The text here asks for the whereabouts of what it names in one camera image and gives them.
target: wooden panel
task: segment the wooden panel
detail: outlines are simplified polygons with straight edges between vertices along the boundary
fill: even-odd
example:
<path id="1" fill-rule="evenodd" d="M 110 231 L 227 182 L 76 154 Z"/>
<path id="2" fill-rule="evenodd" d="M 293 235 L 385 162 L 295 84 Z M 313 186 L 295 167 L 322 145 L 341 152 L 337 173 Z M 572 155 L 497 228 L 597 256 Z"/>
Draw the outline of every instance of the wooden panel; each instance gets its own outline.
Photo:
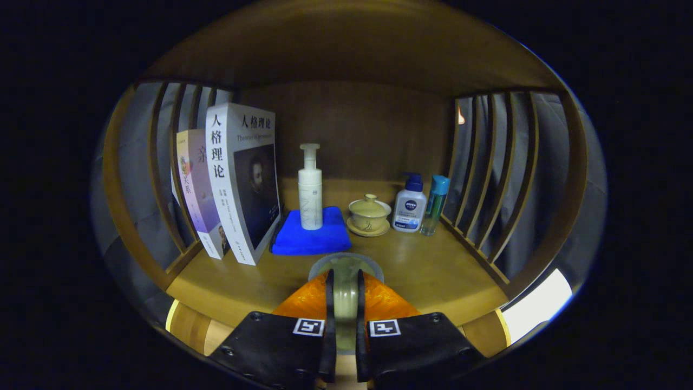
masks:
<path id="1" fill-rule="evenodd" d="M 161 102 L 164 100 L 164 94 L 166 93 L 166 88 L 168 84 L 164 83 L 159 88 L 159 93 L 156 100 L 154 101 L 154 110 L 152 111 L 152 117 L 149 123 L 149 137 L 147 139 L 147 148 L 149 151 L 149 176 L 152 180 L 152 189 L 154 190 L 154 198 L 157 201 L 157 207 L 159 208 L 159 213 L 161 218 L 164 220 L 168 234 L 175 243 L 178 250 L 183 253 L 185 251 L 185 243 L 180 237 L 178 232 L 178 227 L 173 220 L 173 216 L 168 211 L 168 206 L 166 198 L 164 198 L 163 189 L 161 186 L 161 177 L 159 176 L 159 162 L 157 161 L 157 132 L 159 125 L 159 110 L 161 109 Z"/>
<path id="2" fill-rule="evenodd" d="M 307 82 L 240 91 L 240 104 L 277 114 L 277 169 L 296 177 L 304 142 L 320 143 L 324 178 L 424 181 L 444 174 L 450 160 L 450 100 L 402 87 Z"/>
<path id="3" fill-rule="evenodd" d="M 113 223 L 120 234 L 125 247 L 132 254 L 144 272 L 162 290 L 166 290 L 173 281 L 174 276 L 168 275 L 158 265 L 147 249 L 147 246 L 139 236 L 135 228 L 130 211 L 123 196 L 121 174 L 118 164 L 118 147 L 120 144 L 121 127 L 128 106 L 134 96 L 134 88 L 129 87 L 111 116 L 106 130 L 106 138 L 103 146 L 103 184 L 106 193 L 108 208 L 113 218 Z"/>
<path id="4" fill-rule="evenodd" d="M 495 139 L 498 136 L 498 121 L 495 120 L 495 113 L 497 108 L 495 106 L 495 99 L 493 95 L 488 96 L 489 100 L 489 121 L 491 122 L 491 134 L 487 142 L 486 147 L 486 169 L 484 170 L 484 182 L 482 183 L 481 193 L 479 194 L 479 201 L 476 207 L 474 207 L 474 213 L 472 217 L 464 224 L 461 231 L 467 232 L 467 235 L 471 231 L 474 223 L 476 223 L 477 218 L 479 218 L 479 213 L 481 212 L 481 207 L 484 205 L 484 200 L 486 199 L 486 191 L 489 188 L 489 182 L 491 181 L 491 174 L 493 173 L 493 153 L 495 149 Z"/>
<path id="5" fill-rule="evenodd" d="M 561 94 L 561 104 L 565 111 L 570 140 L 568 177 L 565 182 L 561 202 L 551 218 L 544 240 L 531 254 L 525 267 L 513 278 L 507 288 L 514 298 L 524 291 L 551 264 L 559 250 L 568 239 L 580 213 L 580 205 L 587 187 L 588 149 L 585 129 L 573 96 Z"/>
<path id="6" fill-rule="evenodd" d="M 464 336 L 485 357 L 510 346 L 510 332 L 503 313 L 496 309 L 460 327 Z"/>
<path id="7" fill-rule="evenodd" d="M 180 302 L 171 307 L 174 311 L 173 314 L 169 313 L 171 320 L 168 331 L 190 348 L 204 354 L 211 319 Z"/>
<path id="8" fill-rule="evenodd" d="M 534 54 L 498 29 L 441 2 L 414 0 L 253 3 L 178 44 L 142 79 L 148 78 L 229 90 L 357 80 L 449 97 L 561 87 Z"/>
<path id="9" fill-rule="evenodd" d="M 180 171 L 178 167 L 178 147 L 176 145 L 176 134 L 178 134 L 178 123 L 180 118 L 180 109 L 183 104 L 183 96 L 185 95 L 185 84 L 181 84 L 178 88 L 178 93 L 175 95 L 175 101 L 173 102 L 173 109 L 171 110 L 171 125 L 170 131 L 168 132 L 168 155 L 170 156 L 170 168 L 173 172 L 173 188 L 175 188 L 176 196 L 180 199 L 180 210 L 183 213 L 183 220 L 188 227 L 188 231 L 194 237 L 195 241 L 199 241 L 200 237 L 198 232 L 193 227 L 193 219 L 190 217 L 190 211 L 188 210 L 188 202 L 185 200 L 183 195 L 183 184 L 180 182 Z"/>
<path id="10" fill-rule="evenodd" d="M 279 190 L 284 207 L 299 209 L 299 183 L 297 178 L 280 178 Z M 327 179 L 322 183 L 322 205 L 338 206 L 348 211 L 349 203 L 363 199 L 365 194 L 375 194 L 378 200 L 394 207 L 397 193 L 404 189 L 404 182 L 370 180 Z M 430 183 L 423 184 L 423 192 L 430 191 Z"/>
<path id="11" fill-rule="evenodd" d="M 200 112 L 200 99 L 202 98 L 202 86 L 195 87 L 193 92 L 193 102 L 190 110 L 190 118 L 188 118 L 188 129 L 198 128 L 198 114 Z"/>
<path id="12" fill-rule="evenodd" d="M 211 355 L 233 331 L 234 329 L 225 323 L 217 320 L 209 321 L 207 337 L 204 340 L 204 355 Z"/>
<path id="13" fill-rule="evenodd" d="M 491 250 L 491 254 L 489 255 L 489 261 L 492 263 L 498 259 L 500 253 L 508 244 L 508 241 L 510 241 L 510 236 L 512 236 L 518 220 L 520 219 L 520 215 L 522 215 L 522 211 L 525 209 L 525 203 L 527 202 L 529 191 L 532 188 L 532 181 L 536 170 L 536 161 L 539 154 L 539 122 L 536 118 L 534 97 L 530 93 L 526 93 L 525 97 L 529 101 L 529 137 L 527 140 L 527 164 L 525 165 L 525 175 L 520 185 L 520 191 L 518 192 L 513 212 L 510 214 L 508 222 L 503 227 L 500 237 L 498 241 L 494 243 L 493 250 Z"/>
<path id="14" fill-rule="evenodd" d="M 493 229 L 495 220 L 500 214 L 500 209 L 503 206 L 503 198 L 508 190 L 508 182 L 510 181 L 510 173 L 513 168 L 513 159 L 515 157 L 515 129 L 517 127 L 517 118 L 513 115 L 513 104 L 514 97 L 512 93 L 505 93 L 505 106 L 507 112 L 507 136 L 505 137 L 505 156 L 503 157 L 503 168 L 500 172 L 500 179 L 498 180 L 498 188 L 495 192 L 495 198 L 491 204 L 491 216 L 484 222 L 484 225 L 479 229 L 479 239 L 477 240 L 476 247 L 481 248 L 484 242 Z"/>
<path id="15" fill-rule="evenodd" d="M 361 186 L 351 191 L 369 192 L 372 186 L 368 183 L 372 182 L 351 183 L 352 187 Z M 327 189 L 337 187 L 332 180 L 324 180 L 323 186 L 324 197 L 330 196 Z M 335 205 L 347 217 L 348 202 Z M 351 233 L 349 237 L 350 251 L 377 262 L 385 283 L 422 312 L 444 312 L 461 325 L 507 302 L 501 288 L 447 230 L 431 237 L 394 230 L 379 237 Z M 310 267 L 321 257 L 265 252 L 257 266 L 247 266 L 237 263 L 231 252 L 219 261 L 200 251 L 167 293 L 217 321 L 235 326 L 252 310 L 274 310 L 308 281 Z"/>
<path id="16" fill-rule="evenodd" d="M 185 252 L 181 253 L 176 260 L 173 260 L 173 262 L 166 268 L 166 273 L 169 275 L 177 276 L 180 271 L 185 268 L 186 265 L 190 262 L 190 260 L 197 255 L 198 252 L 202 250 L 202 242 L 200 241 L 195 241 L 193 242 L 186 250 Z"/>
<path id="17" fill-rule="evenodd" d="M 455 227 L 459 226 L 459 221 L 462 219 L 464 214 L 464 206 L 467 203 L 467 198 L 469 198 L 469 190 L 474 179 L 474 173 L 476 171 L 476 160 L 477 152 L 479 151 L 479 143 L 481 142 L 481 116 L 484 114 L 481 106 L 481 98 L 475 97 L 472 100 L 472 110 L 474 112 L 474 126 L 472 127 L 472 137 L 474 139 L 472 147 L 469 151 L 469 160 L 467 162 L 467 169 L 464 173 L 464 182 L 462 183 L 462 201 L 459 204 L 459 210 L 457 211 L 457 218 L 455 219 Z"/>

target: blue cap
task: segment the blue cap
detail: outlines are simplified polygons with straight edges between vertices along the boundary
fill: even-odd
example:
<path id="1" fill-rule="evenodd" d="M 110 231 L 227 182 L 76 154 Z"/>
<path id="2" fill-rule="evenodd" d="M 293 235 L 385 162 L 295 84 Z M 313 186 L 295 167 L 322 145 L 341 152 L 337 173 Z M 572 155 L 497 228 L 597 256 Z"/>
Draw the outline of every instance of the blue cap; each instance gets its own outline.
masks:
<path id="1" fill-rule="evenodd" d="M 405 174 L 409 175 L 409 180 L 407 180 L 407 184 L 404 186 L 404 188 L 410 191 L 422 192 L 423 183 L 421 182 L 421 174 L 409 172 Z"/>
<path id="2" fill-rule="evenodd" d="M 445 176 L 433 175 L 431 181 L 431 194 L 447 195 L 450 189 L 450 179 Z"/>

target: wooden slat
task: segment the wooden slat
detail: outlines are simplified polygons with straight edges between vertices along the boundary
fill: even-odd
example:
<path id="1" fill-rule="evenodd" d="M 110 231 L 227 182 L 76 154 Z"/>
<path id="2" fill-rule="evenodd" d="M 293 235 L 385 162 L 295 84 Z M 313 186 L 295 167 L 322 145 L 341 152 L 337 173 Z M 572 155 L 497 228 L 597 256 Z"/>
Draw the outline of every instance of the wooden slat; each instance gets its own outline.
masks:
<path id="1" fill-rule="evenodd" d="M 169 313 L 171 320 L 168 331 L 190 348 L 204 354 L 211 319 L 180 302 L 176 304 L 174 301 L 171 307 L 173 313 Z"/>
<path id="2" fill-rule="evenodd" d="M 166 93 L 166 88 L 168 84 L 164 83 L 159 88 L 159 93 L 154 102 L 154 110 L 152 111 L 152 117 L 149 123 L 149 138 L 147 140 L 147 149 L 149 151 L 149 176 L 152 180 L 152 189 L 154 190 L 154 198 L 157 201 L 157 207 L 159 208 L 159 213 L 161 214 L 164 223 L 166 224 L 166 229 L 171 239 L 175 243 L 178 250 L 183 253 L 185 251 L 185 243 L 180 237 L 178 232 L 178 227 L 173 220 L 173 216 L 168 211 L 168 206 L 166 205 L 166 198 L 164 198 L 164 192 L 161 189 L 161 177 L 159 176 L 159 163 L 157 161 L 157 132 L 159 125 L 159 111 L 161 110 L 161 102 L 164 100 L 164 94 Z"/>
<path id="3" fill-rule="evenodd" d="M 200 237 L 198 237 L 198 232 L 193 226 L 193 219 L 190 217 L 190 211 L 188 210 L 188 202 L 185 200 L 185 195 L 183 195 L 183 184 L 180 182 L 180 172 L 178 167 L 178 148 L 176 147 L 176 134 L 178 134 L 178 123 L 180 121 L 180 110 L 183 105 L 185 88 L 185 84 L 180 85 L 178 88 L 178 93 L 175 95 L 175 101 L 173 102 L 170 121 L 171 125 L 170 131 L 168 132 L 168 155 L 170 169 L 173 172 L 173 188 L 175 189 L 176 196 L 181 200 L 180 210 L 183 213 L 183 220 L 185 220 L 188 231 L 194 237 L 194 240 L 199 241 Z"/>
<path id="4" fill-rule="evenodd" d="M 455 107 L 455 114 L 453 115 L 453 151 L 450 154 L 450 166 L 448 167 L 448 179 L 451 179 L 453 177 L 453 171 L 455 170 L 455 167 L 458 164 L 457 161 L 457 145 L 459 145 L 459 141 L 457 140 L 457 137 L 459 136 L 459 124 L 457 123 L 457 113 L 459 111 L 459 103 L 457 102 L 457 99 L 453 100 L 455 102 L 454 107 Z"/>
<path id="5" fill-rule="evenodd" d="M 534 172 L 536 171 L 536 161 L 539 154 L 539 122 L 536 118 L 536 104 L 534 102 L 534 97 L 529 92 L 525 93 L 525 96 L 529 101 L 529 139 L 527 141 L 527 164 L 525 165 L 525 175 L 522 180 L 522 185 L 520 186 L 518 198 L 515 201 L 513 212 L 510 214 L 510 218 L 508 218 L 508 222 L 503 228 L 498 242 L 495 243 L 493 250 L 489 255 L 489 261 L 491 261 L 491 263 L 498 259 L 500 253 L 508 244 L 508 241 L 510 241 L 510 236 L 512 236 L 513 231 L 515 230 L 515 227 L 520 219 L 520 215 L 522 215 L 522 212 L 525 209 L 527 197 L 529 196 L 529 191 L 532 188 L 532 181 L 534 180 Z"/>
<path id="6" fill-rule="evenodd" d="M 496 190 L 495 198 L 491 204 L 491 210 L 493 210 L 493 212 L 486 220 L 484 225 L 479 229 L 479 233 L 481 235 L 479 239 L 477 239 L 477 248 L 481 248 L 486 239 L 489 238 L 493 225 L 495 224 L 495 220 L 500 214 L 500 209 L 503 206 L 503 198 L 505 197 L 505 193 L 508 190 L 508 183 L 510 182 L 510 173 L 512 172 L 513 159 L 515 158 L 515 128 L 517 127 L 517 118 L 513 114 L 513 102 L 514 97 L 512 93 L 506 92 L 505 106 L 508 117 L 508 127 L 506 132 L 507 135 L 505 137 L 505 156 L 503 160 L 503 168 L 500 172 L 500 179 L 498 180 L 498 189 Z"/>
<path id="7" fill-rule="evenodd" d="M 559 97 L 565 112 L 570 140 L 568 177 L 561 202 L 551 219 L 544 240 L 530 255 L 525 267 L 515 275 L 507 288 L 511 299 L 530 286 L 561 250 L 580 213 L 580 205 L 587 187 L 588 149 L 582 119 L 577 104 L 569 92 L 562 93 Z"/>
<path id="8" fill-rule="evenodd" d="M 192 84 L 192 85 L 199 85 L 200 87 L 207 87 L 210 89 L 218 89 L 222 91 L 231 91 L 234 89 L 233 85 L 228 85 L 228 84 L 222 84 L 222 83 L 214 83 L 214 82 L 206 82 L 203 80 L 200 80 L 199 78 L 184 78 L 184 77 L 148 77 L 144 76 L 141 77 L 137 80 L 137 84 L 145 84 L 145 83 L 169 83 L 169 84 Z M 555 90 L 547 91 L 547 93 L 558 93 Z"/>
<path id="9" fill-rule="evenodd" d="M 190 262 L 190 260 L 193 259 L 197 255 L 198 252 L 202 250 L 202 242 L 201 241 L 195 241 L 193 242 L 186 250 L 185 252 L 181 253 L 176 260 L 173 260 L 173 262 L 166 268 L 166 273 L 168 275 L 173 275 L 178 276 L 180 271 L 183 271 L 183 268 L 185 268 L 186 265 Z"/>
<path id="10" fill-rule="evenodd" d="M 116 104 L 111 120 L 108 123 L 103 146 L 103 184 L 113 223 L 125 247 L 156 286 L 165 291 L 174 277 L 164 272 L 154 259 L 154 256 L 152 256 L 152 253 L 147 249 L 142 238 L 140 238 L 130 216 L 128 205 L 125 202 L 121 184 L 118 147 L 123 119 L 133 96 L 134 88 L 129 87 L 121 100 Z"/>
<path id="11" fill-rule="evenodd" d="M 198 113 L 200 112 L 200 98 L 202 98 L 202 86 L 195 87 L 193 92 L 193 105 L 188 119 L 188 128 L 198 128 Z"/>
<path id="12" fill-rule="evenodd" d="M 499 309 L 465 323 L 458 329 L 485 357 L 494 356 L 510 346 L 508 325 Z"/>
<path id="13" fill-rule="evenodd" d="M 488 141 L 488 146 L 486 148 L 486 171 L 484 172 L 484 182 L 481 187 L 481 193 L 479 194 L 479 201 L 474 209 L 474 214 L 472 214 L 472 217 L 465 223 L 464 227 L 460 228 L 460 230 L 463 232 L 467 232 L 467 235 L 469 235 L 472 227 L 474 227 L 474 223 L 476 223 L 477 218 L 479 218 L 481 207 L 484 205 L 484 200 L 486 199 L 486 191 L 489 189 L 491 174 L 493 173 L 493 152 L 495 149 L 495 139 L 498 134 L 498 121 L 495 120 L 497 108 L 495 106 L 495 99 L 493 98 L 493 95 L 488 95 L 487 99 L 489 100 L 489 121 L 491 121 L 491 134 Z"/>
<path id="14" fill-rule="evenodd" d="M 506 94 L 512 92 L 538 92 L 538 93 L 544 93 L 544 94 L 560 94 L 563 91 L 565 91 L 562 87 L 556 88 L 556 87 L 539 87 L 539 86 L 528 86 L 528 85 L 521 85 L 518 87 L 513 87 L 513 88 L 486 88 L 483 90 L 473 90 L 472 92 L 465 92 L 464 94 L 461 94 L 459 96 L 456 96 L 455 99 L 468 99 L 472 98 L 474 96 L 482 96 L 482 95 L 494 95 L 494 94 Z"/>
<path id="15" fill-rule="evenodd" d="M 216 104 L 216 88 L 212 88 L 209 91 L 209 97 L 207 98 L 207 108 Z"/>
<path id="16" fill-rule="evenodd" d="M 505 293 L 505 288 L 510 283 L 510 280 L 505 276 L 505 274 L 494 264 L 490 263 L 488 258 L 486 258 L 486 255 L 484 255 L 483 252 L 477 250 L 474 248 L 474 243 L 469 241 L 467 237 L 464 236 L 464 233 L 455 226 L 448 226 L 450 228 L 450 231 L 453 233 L 453 235 L 457 238 L 457 240 L 462 243 L 462 246 L 474 257 L 474 260 L 479 263 L 479 265 L 486 271 L 486 273 L 491 276 L 491 279 L 503 290 Z"/>
<path id="17" fill-rule="evenodd" d="M 459 225 L 459 221 L 462 219 L 464 213 L 464 206 L 467 203 L 467 198 L 469 197 L 469 190 L 471 189 L 474 173 L 476 170 L 476 154 L 479 150 L 479 143 L 481 142 L 481 116 L 484 114 L 482 110 L 481 98 L 475 97 L 472 103 L 472 111 L 474 112 L 474 125 L 472 128 L 472 137 L 474 141 L 469 150 L 469 159 L 467 162 L 466 173 L 464 174 L 464 184 L 462 184 L 462 202 L 459 204 L 459 211 L 457 211 L 457 218 L 455 219 L 455 227 Z"/>

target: cup lid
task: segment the cup lid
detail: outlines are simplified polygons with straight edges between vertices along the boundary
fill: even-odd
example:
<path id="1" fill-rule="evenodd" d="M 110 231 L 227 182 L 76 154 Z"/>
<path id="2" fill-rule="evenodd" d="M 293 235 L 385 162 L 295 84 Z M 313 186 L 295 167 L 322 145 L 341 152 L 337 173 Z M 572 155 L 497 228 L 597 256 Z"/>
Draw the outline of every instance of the cup lid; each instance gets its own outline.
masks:
<path id="1" fill-rule="evenodd" d="M 377 198 L 373 194 L 366 194 L 363 199 L 352 202 L 349 205 L 349 211 L 367 218 L 385 217 L 388 214 L 387 210 L 376 202 Z"/>

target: portrait on book cover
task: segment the portrait on book cover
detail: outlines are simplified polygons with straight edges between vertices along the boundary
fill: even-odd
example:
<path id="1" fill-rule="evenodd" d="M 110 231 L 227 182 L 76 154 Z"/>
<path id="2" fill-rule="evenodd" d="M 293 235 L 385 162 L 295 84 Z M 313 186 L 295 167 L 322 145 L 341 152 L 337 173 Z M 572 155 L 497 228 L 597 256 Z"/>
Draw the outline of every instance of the portrait on book cover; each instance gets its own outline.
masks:
<path id="1" fill-rule="evenodd" d="M 255 249 L 279 215 L 274 145 L 237 151 L 234 163 L 240 207 Z"/>

